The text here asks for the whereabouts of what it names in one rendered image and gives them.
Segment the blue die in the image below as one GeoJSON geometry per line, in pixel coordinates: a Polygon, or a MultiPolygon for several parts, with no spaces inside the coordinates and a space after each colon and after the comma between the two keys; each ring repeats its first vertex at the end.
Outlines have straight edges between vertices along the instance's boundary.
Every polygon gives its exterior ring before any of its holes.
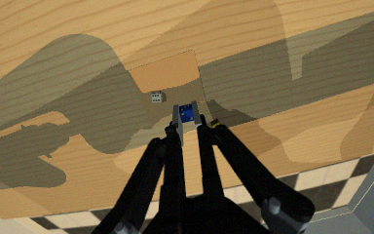
{"type": "Polygon", "coordinates": [[[179,114],[180,114],[182,123],[194,121],[192,104],[179,106],[179,114]]]}

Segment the yellow die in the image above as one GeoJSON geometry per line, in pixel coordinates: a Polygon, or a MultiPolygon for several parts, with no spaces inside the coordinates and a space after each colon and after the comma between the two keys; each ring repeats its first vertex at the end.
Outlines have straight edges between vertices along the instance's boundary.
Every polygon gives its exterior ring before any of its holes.
{"type": "Polygon", "coordinates": [[[215,119],[215,120],[211,121],[210,124],[213,128],[215,128],[216,125],[220,125],[220,122],[218,121],[218,119],[215,119]]]}

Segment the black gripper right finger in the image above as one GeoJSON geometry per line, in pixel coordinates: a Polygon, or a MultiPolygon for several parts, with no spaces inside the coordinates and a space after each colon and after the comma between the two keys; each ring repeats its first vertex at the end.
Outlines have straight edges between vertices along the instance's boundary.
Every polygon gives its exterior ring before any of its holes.
{"type": "Polygon", "coordinates": [[[210,128],[191,101],[198,136],[206,212],[206,234],[234,234],[218,172],[217,145],[273,234],[303,234],[315,213],[313,202],[276,179],[252,152],[223,124],[210,128]]]}

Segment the white die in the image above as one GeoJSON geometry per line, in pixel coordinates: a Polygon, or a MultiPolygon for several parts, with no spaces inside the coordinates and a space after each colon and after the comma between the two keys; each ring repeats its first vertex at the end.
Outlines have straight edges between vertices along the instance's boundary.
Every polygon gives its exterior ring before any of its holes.
{"type": "Polygon", "coordinates": [[[152,99],[152,102],[161,102],[163,99],[162,91],[152,91],[151,99],[152,99]]]}

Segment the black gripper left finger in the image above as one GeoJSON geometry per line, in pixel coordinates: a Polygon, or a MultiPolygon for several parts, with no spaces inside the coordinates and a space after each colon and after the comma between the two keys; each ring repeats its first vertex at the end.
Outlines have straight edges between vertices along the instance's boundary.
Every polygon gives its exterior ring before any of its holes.
{"type": "Polygon", "coordinates": [[[139,234],[164,165],[155,234],[181,234],[180,197],[186,198],[186,188],[178,104],[165,132],[165,138],[150,140],[114,208],[91,234],[139,234]]]}

